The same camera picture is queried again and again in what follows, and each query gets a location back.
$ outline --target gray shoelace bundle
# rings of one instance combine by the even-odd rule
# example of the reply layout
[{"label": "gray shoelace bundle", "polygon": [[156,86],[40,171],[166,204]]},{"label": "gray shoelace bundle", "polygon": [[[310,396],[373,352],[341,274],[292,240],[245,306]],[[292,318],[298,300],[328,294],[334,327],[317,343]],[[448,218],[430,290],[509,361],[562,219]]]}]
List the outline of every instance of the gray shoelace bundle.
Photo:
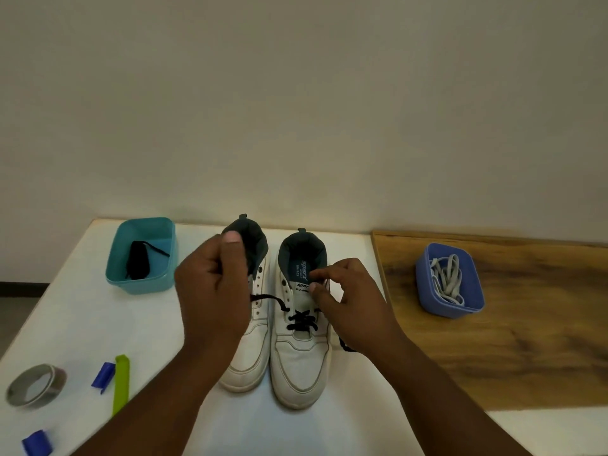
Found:
[{"label": "gray shoelace bundle", "polygon": [[[446,267],[441,267],[441,262],[447,261]],[[460,296],[460,283],[462,283],[462,271],[459,268],[460,261],[456,254],[447,258],[435,258],[429,261],[432,273],[433,287],[437,296],[445,301],[458,306],[465,305],[465,298]]]}]

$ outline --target blue plastic piece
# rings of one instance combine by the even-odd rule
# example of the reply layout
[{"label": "blue plastic piece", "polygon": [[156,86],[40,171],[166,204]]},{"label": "blue plastic piece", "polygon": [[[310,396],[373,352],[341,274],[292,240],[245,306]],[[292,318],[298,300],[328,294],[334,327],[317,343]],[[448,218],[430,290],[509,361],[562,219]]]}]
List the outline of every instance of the blue plastic piece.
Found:
[{"label": "blue plastic piece", "polygon": [[91,387],[95,387],[97,389],[101,389],[100,393],[105,392],[108,384],[114,377],[116,373],[116,365],[110,362],[105,362],[102,366],[102,369],[99,370],[97,376],[95,377],[95,381],[91,384]]},{"label": "blue plastic piece", "polygon": [[43,430],[37,430],[32,435],[21,440],[27,456],[49,456],[53,452],[49,438]]},{"label": "blue plastic piece", "polygon": [[[450,254],[456,254],[460,260],[460,270],[462,271],[460,294],[465,299],[464,306],[458,306],[442,299],[437,296],[433,288],[429,261],[435,258],[448,257]],[[482,284],[479,282],[473,258],[460,248],[440,243],[430,243],[424,249],[422,256],[416,261],[416,284],[420,305],[431,314],[449,319],[458,319],[463,315],[479,312],[485,306]]]},{"label": "blue plastic piece", "polygon": [[[151,250],[148,246],[150,273],[141,280],[126,276],[126,260],[131,243],[147,241],[167,252],[169,257]],[[173,286],[173,273],[178,264],[178,242],[175,224],[168,218],[130,219],[118,226],[106,267],[106,280],[130,294],[164,291]]]}]

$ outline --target lime green plastic clip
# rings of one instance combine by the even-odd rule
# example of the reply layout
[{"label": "lime green plastic clip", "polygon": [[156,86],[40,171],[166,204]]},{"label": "lime green plastic clip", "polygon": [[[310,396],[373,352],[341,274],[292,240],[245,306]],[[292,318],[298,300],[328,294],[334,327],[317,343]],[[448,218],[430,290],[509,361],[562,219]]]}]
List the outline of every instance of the lime green plastic clip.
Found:
[{"label": "lime green plastic clip", "polygon": [[131,362],[126,355],[116,358],[116,375],[114,376],[114,405],[112,416],[117,414],[129,401],[129,375]]}]

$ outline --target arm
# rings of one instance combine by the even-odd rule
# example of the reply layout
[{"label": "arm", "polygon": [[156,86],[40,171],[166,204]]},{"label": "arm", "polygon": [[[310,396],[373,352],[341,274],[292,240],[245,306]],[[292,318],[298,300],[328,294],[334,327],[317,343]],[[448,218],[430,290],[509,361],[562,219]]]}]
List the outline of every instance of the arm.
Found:
[{"label": "arm", "polygon": [[310,291],[340,337],[395,389],[424,454],[530,456],[407,338],[359,260],[314,270],[311,278],[342,286],[341,303],[323,285],[313,283]]},{"label": "arm", "polygon": [[[219,263],[223,275],[219,274]],[[249,286],[237,232],[216,235],[175,271],[184,346],[73,456],[180,455],[208,392],[249,323]]]}]

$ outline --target shoe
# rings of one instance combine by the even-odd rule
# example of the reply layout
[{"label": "shoe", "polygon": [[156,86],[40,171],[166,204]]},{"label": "shoe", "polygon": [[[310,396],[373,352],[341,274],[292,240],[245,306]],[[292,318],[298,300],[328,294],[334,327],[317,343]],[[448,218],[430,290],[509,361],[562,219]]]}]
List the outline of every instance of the shoe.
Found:
[{"label": "shoe", "polygon": [[232,362],[219,383],[231,392],[247,392],[255,388],[264,377],[270,351],[270,323],[273,306],[268,299],[259,299],[268,292],[270,268],[267,262],[268,242],[257,222],[247,219],[247,214],[224,229],[235,230],[241,234],[245,255],[251,296],[251,320],[247,331],[241,337]]},{"label": "shoe", "polygon": [[[308,292],[311,270],[327,265],[327,251],[315,234],[298,229],[278,251],[270,376],[275,396],[294,410],[321,396],[330,370],[330,324]],[[329,289],[329,280],[325,283]]]}]

